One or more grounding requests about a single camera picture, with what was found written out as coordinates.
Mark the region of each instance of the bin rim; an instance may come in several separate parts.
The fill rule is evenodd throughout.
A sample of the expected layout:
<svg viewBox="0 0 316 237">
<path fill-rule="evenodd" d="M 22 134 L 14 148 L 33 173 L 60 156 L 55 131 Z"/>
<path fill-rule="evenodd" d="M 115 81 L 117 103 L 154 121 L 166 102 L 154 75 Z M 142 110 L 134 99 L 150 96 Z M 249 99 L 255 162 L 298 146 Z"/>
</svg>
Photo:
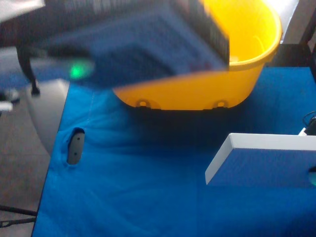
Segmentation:
<svg viewBox="0 0 316 237">
<path fill-rule="evenodd" d="M 254 68 L 254 67 L 261 65 L 261 64 L 265 64 L 266 62 L 269 62 L 270 60 L 273 59 L 273 56 L 275 55 L 275 53 L 277 51 L 277 48 L 280 44 L 281 37 L 282 37 L 281 20 L 280 20 L 278 13 L 276 12 L 276 10 L 267 1 L 262 0 L 262 2 L 271 11 L 274 22 L 276 24 L 275 40 L 264 53 L 254 57 L 254 58 L 244 60 L 244 61 L 239 61 L 239 62 L 230 62 L 229 63 L 229 71 L 242 71 L 242 70 Z"/>
</svg>

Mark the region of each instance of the yellow bin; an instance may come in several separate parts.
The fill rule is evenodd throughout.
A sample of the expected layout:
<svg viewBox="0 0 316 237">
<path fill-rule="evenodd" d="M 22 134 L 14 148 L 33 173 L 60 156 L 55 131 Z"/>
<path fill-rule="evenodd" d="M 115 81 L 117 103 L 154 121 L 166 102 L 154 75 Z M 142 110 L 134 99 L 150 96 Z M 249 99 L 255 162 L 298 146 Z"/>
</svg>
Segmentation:
<svg viewBox="0 0 316 237">
<path fill-rule="evenodd" d="M 230 38 L 229 72 L 190 74 L 114 89 L 126 104 L 162 110 L 233 107 L 251 93 L 282 35 L 278 14 L 263 0 L 205 0 Z"/>
</svg>

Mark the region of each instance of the blue tablecloth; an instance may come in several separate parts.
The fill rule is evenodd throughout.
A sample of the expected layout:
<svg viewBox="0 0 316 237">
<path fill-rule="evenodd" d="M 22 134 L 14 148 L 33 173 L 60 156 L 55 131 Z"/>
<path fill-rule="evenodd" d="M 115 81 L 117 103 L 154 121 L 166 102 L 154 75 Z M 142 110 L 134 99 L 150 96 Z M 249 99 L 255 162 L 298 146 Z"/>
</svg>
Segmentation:
<svg viewBox="0 0 316 237">
<path fill-rule="evenodd" d="M 230 132 L 298 134 L 315 109 L 309 68 L 265 68 L 229 110 L 141 110 L 71 85 L 33 236 L 316 236 L 316 189 L 216 188 L 204 177 Z M 85 145 L 70 166 L 76 127 Z"/>
</svg>

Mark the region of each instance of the gray tile floor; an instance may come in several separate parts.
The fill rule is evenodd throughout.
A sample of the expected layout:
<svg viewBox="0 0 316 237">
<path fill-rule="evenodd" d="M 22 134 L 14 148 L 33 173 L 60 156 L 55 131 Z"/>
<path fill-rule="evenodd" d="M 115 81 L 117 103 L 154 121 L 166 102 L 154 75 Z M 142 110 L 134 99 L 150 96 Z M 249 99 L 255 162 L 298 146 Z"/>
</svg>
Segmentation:
<svg viewBox="0 0 316 237">
<path fill-rule="evenodd" d="M 28 113 L 24 93 L 13 112 L 0 117 L 0 205 L 36 211 L 50 156 Z M 0 211 L 0 220 L 28 216 Z M 0 237 L 29 237 L 33 224 L 0 229 Z"/>
</svg>

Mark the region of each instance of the yellow container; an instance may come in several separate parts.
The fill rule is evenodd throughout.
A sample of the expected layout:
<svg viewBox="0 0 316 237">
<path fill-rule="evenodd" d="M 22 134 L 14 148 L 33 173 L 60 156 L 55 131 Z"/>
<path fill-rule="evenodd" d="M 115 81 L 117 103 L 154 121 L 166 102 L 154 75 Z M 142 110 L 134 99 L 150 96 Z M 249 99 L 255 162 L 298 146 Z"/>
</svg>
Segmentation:
<svg viewBox="0 0 316 237">
<path fill-rule="evenodd" d="M 278 14 L 262 0 L 205 0 L 230 37 L 229 72 L 205 72 L 114 89 L 126 104 L 162 110 L 233 107 L 251 93 L 282 35 Z"/>
</svg>

